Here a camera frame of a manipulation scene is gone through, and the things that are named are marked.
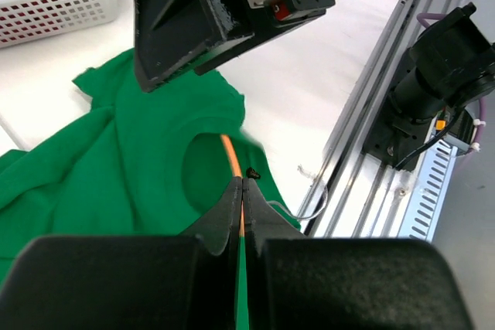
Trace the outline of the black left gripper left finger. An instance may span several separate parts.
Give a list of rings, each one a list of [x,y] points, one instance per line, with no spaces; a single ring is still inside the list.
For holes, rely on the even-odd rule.
[[[242,181],[176,236],[42,236],[1,289],[3,329],[233,329]]]

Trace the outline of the white plastic basket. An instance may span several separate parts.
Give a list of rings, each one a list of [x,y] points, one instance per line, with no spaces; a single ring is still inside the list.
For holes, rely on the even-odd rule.
[[[1,47],[112,22],[118,0],[1,0]]]

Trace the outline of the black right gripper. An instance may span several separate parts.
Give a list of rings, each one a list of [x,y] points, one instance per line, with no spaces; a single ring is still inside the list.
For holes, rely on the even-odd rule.
[[[135,77],[151,92],[203,75],[326,14],[336,0],[134,0]]]

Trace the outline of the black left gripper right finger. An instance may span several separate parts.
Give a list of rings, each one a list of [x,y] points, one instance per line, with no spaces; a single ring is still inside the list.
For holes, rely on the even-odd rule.
[[[422,240],[311,238],[243,182],[252,329],[471,329],[446,260]]]

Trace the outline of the green t shirt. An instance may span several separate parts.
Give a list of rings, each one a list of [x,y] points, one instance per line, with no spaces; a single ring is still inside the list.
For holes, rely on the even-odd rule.
[[[1,272],[50,233],[176,234],[220,198],[231,179],[221,135],[259,188],[282,196],[260,145],[241,132],[244,97],[217,71],[186,73],[141,91],[126,51],[74,80],[90,111],[31,151],[1,157]]]

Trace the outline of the aluminium frame rail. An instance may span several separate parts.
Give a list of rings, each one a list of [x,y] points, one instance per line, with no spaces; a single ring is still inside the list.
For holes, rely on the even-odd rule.
[[[301,224],[311,237],[398,237],[425,157],[412,172],[396,171],[364,152],[364,142],[404,51],[418,38],[420,12],[447,13],[467,0],[399,0],[326,145],[316,182],[325,208]]]

